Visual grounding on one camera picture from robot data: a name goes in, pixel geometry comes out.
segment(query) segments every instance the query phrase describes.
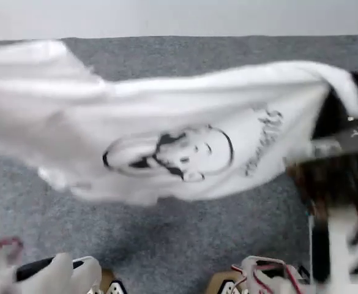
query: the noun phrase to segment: fabric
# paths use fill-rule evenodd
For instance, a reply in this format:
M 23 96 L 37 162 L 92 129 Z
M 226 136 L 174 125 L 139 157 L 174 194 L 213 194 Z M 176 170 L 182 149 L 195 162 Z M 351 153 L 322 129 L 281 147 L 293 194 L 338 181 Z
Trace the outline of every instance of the fabric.
M 309 59 L 358 70 L 358 37 L 67 39 L 107 80 L 189 76 L 246 64 Z M 24 261 L 69 251 L 93 255 L 130 293 L 199 293 L 217 271 L 250 254 L 308 259 L 308 227 L 292 182 L 224 199 L 173 198 L 140 208 L 91 205 L 52 191 L 35 171 L 0 157 L 0 235 L 20 235 Z
M 112 83 L 61 42 L 22 42 L 0 47 L 0 150 L 90 201 L 224 197 L 284 172 L 331 89 L 358 118 L 352 75 L 326 64 Z

